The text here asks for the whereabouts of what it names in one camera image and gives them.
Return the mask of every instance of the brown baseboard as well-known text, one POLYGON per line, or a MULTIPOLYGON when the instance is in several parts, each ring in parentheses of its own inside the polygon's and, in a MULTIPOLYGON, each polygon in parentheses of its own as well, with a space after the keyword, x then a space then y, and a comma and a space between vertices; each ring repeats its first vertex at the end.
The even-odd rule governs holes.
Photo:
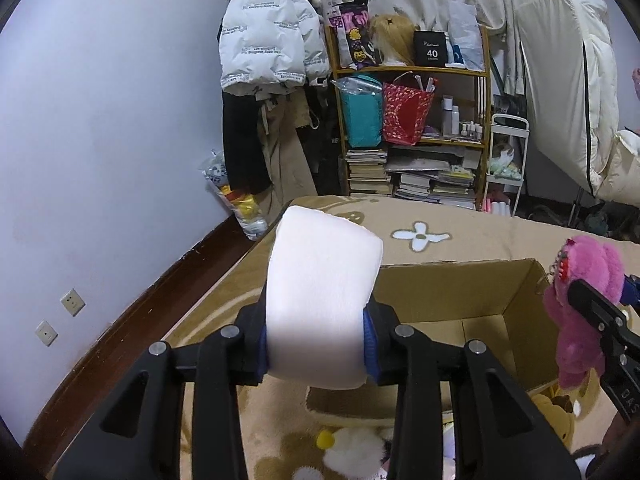
POLYGON ((27 460, 46 474, 143 350, 164 336, 252 244, 231 216, 173 264, 60 384, 27 435, 27 460))

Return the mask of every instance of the beige pants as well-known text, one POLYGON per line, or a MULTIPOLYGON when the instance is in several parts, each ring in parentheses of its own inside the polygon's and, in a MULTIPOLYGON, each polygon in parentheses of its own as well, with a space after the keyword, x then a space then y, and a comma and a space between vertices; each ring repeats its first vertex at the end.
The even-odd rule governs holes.
POLYGON ((270 110, 267 105, 262 107, 258 136, 273 185, 255 198, 269 224, 291 200, 318 195, 296 132, 305 121, 308 107, 302 90, 289 98, 278 98, 278 104, 270 110))

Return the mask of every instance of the red gift bag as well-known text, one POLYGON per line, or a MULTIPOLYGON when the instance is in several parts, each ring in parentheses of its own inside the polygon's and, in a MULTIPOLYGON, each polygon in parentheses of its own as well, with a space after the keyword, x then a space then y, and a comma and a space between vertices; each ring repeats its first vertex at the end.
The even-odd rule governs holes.
POLYGON ((386 142, 414 146, 422 137, 424 122, 427 119, 435 92, 422 89, 420 76, 415 79, 420 89, 400 86, 396 81, 411 72, 405 72, 394 79, 393 83, 384 83, 384 121, 382 134, 386 142))

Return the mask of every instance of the white puffer jacket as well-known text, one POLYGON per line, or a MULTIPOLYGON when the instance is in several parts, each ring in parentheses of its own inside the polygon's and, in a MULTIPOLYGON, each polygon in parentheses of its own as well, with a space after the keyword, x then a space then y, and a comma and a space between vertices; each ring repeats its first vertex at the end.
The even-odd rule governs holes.
POLYGON ((257 98, 288 94, 305 77, 329 72, 320 19, 307 0, 231 0, 220 61, 222 89, 257 98))

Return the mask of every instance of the electrical outlet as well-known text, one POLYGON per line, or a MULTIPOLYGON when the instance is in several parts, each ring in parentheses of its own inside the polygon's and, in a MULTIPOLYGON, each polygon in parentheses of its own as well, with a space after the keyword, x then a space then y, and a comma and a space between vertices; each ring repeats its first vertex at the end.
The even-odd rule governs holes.
POLYGON ((84 301, 74 288, 60 299, 60 303, 62 303, 72 316, 75 316, 82 310, 82 307, 84 307, 84 301))
POLYGON ((46 321, 41 322, 36 329, 36 336, 40 338, 45 346, 50 346, 51 343, 58 337, 58 332, 53 330, 53 327, 46 321))

